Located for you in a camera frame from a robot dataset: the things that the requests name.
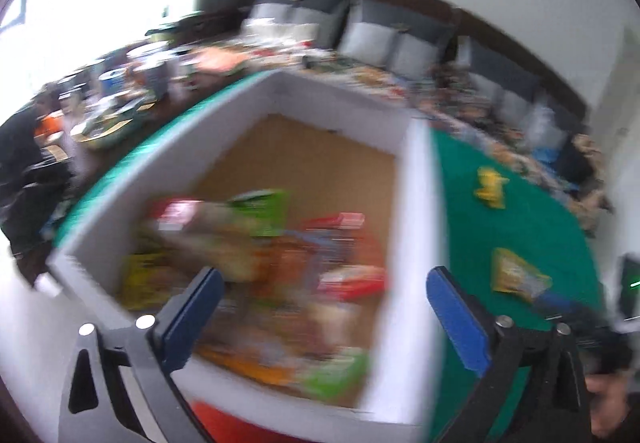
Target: metal screw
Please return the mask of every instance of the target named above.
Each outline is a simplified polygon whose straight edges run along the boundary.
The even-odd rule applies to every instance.
[[[147,329],[156,323],[156,317],[153,315],[142,315],[136,320],[136,327],[138,329]]]
[[[82,324],[78,330],[78,334],[81,336],[87,336],[94,332],[95,326],[93,324]]]
[[[500,315],[495,319],[495,323],[501,328],[509,329],[513,327],[513,319],[507,315]]]
[[[571,328],[567,324],[565,324],[564,322],[560,322],[556,326],[556,331],[558,333],[560,333],[561,335],[570,335],[571,334]]]

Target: pile of items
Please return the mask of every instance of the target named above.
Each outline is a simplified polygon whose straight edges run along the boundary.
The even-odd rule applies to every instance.
[[[120,293],[155,312],[202,266],[219,269],[225,296],[197,352],[291,394],[340,402],[367,370],[365,310],[385,290],[380,247],[359,213],[285,230],[286,194],[259,190],[225,203],[157,200],[138,229]]]

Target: wooden headboard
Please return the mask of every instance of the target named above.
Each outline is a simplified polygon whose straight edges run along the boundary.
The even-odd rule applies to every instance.
[[[519,42],[473,13],[453,7],[443,0],[379,1],[405,7],[443,22],[455,23],[458,27],[457,36],[470,36],[483,46],[510,58],[530,73],[536,74],[541,79],[542,87],[553,99],[580,121],[585,118],[588,109],[586,104],[557,73]],[[448,53],[449,55],[455,54],[455,44]]]

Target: green surface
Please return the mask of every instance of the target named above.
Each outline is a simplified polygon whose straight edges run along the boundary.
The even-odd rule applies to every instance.
[[[575,217],[562,204],[470,145],[434,131],[442,166],[449,227],[449,269],[460,285],[476,295],[492,314],[505,314],[522,327],[548,324],[527,303],[491,290],[492,253],[507,248],[553,278],[553,290],[600,306],[591,252]],[[504,186],[506,209],[485,206],[474,195],[478,168],[490,166],[510,181]],[[466,370],[447,339],[438,403],[427,441],[432,441],[462,406],[476,375]],[[527,377],[521,369],[492,434],[509,423]]]
[[[92,208],[100,203],[102,199],[106,197],[106,191],[108,190],[108,188],[117,179],[122,178],[124,174],[126,174],[139,162],[141,162],[147,155],[156,150],[156,148],[158,148],[158,141],[160,141],[162,139],[162,136],[168,133],[172,128],[201,113],[209,105],[214,103],[214,101],[221,98],[229,91],[238,89],[238,87],[241,87],[245,84],[253,83],[256,78],[264,77],[267,74],[269,74],[269,71],[267,71],[266,73],[251,74],[250,76],[245,77],[228,87],[225,87],[225,89],[219,90],[205,100],[202,100],[190,109],[186,110],[180,116],[167,123],[155,134],[145,139],[142,143],[140,143],[140,145],[138,145],[135,149],[124,156],[124,158],[118,161],[118,163],[110,171],[108,171],[107,174],[105,174],[93,187],[91,187],[91,190],[89,190],[84,195],[84,197],[82,197],[82,199],[79,200],[78,203],[76,203],[76,205],[69,211],[65,220],[62,222],[58,231],[56,232],[56,236],[53,239],[53,245],[60,246],[64,238],[72,229],[74,229],[78,225],[82,218],[88,212],[90,212]]]

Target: green table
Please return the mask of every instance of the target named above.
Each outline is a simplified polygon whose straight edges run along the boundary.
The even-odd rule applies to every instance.
[[[433,138],[442,166],[449,270],[460,285],[494,315],[509,315],[526,328],[548,328],[548,322],[522,300],[491,290],[492,253],[494,248],[507,248],[552,277],[556,292],[600,307],[596,269],[575,217],[543,190],[470,145],[439,131],[434,131]],[[482,166],[495,168],[510,180],[504,187],[504,210],[489,208],[475,197],[478,168]],[[456,414],[476,382],[476,375],[463,367],[448,340],[445,351],[440,392],[427,441],[432,441]],[[494,424],[493,435],[508,425],[527,371],[519,371]]]

